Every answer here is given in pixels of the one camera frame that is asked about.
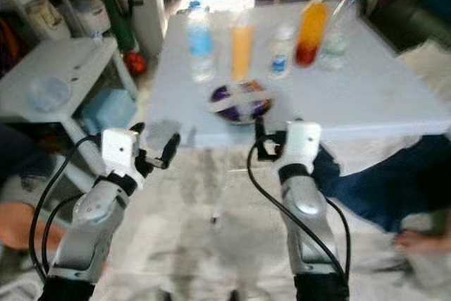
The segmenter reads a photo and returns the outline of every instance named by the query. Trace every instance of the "water bottle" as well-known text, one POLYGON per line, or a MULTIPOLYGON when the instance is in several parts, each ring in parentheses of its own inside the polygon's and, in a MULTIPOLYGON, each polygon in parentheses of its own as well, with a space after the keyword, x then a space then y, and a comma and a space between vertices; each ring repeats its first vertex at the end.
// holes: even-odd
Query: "water bottle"
POLYGON ((215 75, 213 36, 207 13, 194 8, 188 15, 188 38, 190 41, 191 74, 195 82, 206 82, 215 75))
POLYGON ((355 1, 342 0, 330 17, 319 54, 319 64, 326 70, 338 70, 343 67, 352 32, 355 1))
POLYGON ((293 50, 295 43, 293 36, 295 28, 284 24, 279 26, 271 48, 270 76, 273 79, 285 78, 291 71, 293 65, 293 50))

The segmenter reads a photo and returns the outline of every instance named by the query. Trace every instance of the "blue plastic bin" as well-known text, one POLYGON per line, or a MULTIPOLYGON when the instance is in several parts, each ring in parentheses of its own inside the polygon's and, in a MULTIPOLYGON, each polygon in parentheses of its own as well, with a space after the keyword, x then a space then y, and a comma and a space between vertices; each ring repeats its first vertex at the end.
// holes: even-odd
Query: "blue plastic bin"
POLYGON ((107 128, 126 128, 136 113, 136 104, 127 91, 102 89, 82 110, 81 116, 90 134, 107 128))

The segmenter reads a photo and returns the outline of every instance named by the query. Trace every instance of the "foot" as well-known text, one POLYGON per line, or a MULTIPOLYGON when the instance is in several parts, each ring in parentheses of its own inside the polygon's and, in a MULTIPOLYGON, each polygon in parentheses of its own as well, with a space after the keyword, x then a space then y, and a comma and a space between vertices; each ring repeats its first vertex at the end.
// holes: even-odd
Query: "foot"
POLYGON ((451 238, 448 236, 431 236, 414 231, 402 231, 395 236, 393 245, 406 253, 445 253, 451 252, 451 238))

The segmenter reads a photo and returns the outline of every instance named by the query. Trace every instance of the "person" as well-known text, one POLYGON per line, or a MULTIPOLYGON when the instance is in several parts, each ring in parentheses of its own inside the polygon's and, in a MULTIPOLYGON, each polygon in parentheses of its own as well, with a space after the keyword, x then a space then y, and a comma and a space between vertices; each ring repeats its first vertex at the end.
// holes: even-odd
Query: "person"
MULTIPOLYGON (((0 124, 0 242, 27 250, 30 225, 53 164, 50 156, 26 135, 0 124)), ((36 227, 35 246, 41 247, 45 222, 36 227)), ((48 248, 55 250, 63 229, 52 225, 48 248)))
POLYGON ((451 252, 451 141, 447 135, 423 136, 415 145, 348 176, 340 176, 339 166, 323 148, 314 165, 319 190, 384 231, 397 234, 396 248, 451 252), (432 211, 447 211, 443 234, 402 229, 406 216, 432 211))
POLYGON ((404 230, 395 236, 393 245, 406 253, 451 253, 451 211, 447 213, 446 229, 442 235, 404 230))

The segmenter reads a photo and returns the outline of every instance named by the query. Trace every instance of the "white bottle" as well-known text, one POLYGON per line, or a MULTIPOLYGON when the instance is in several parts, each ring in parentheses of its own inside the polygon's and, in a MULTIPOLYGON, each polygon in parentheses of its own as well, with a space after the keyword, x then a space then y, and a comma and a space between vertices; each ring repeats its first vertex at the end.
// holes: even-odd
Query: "white bottle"
POLYGON ((196 8, 188 15, 188 39, 190 41, 191 73, 195 82, 206 82, 215 75, 213 36, 208 15, 203 8, 196 8))
POLYGON ((271 48, 270 76, 273 79, 285 78, 291 71, 293 65, 293 51, 295 28, 283 24, 274 35, 271 48))

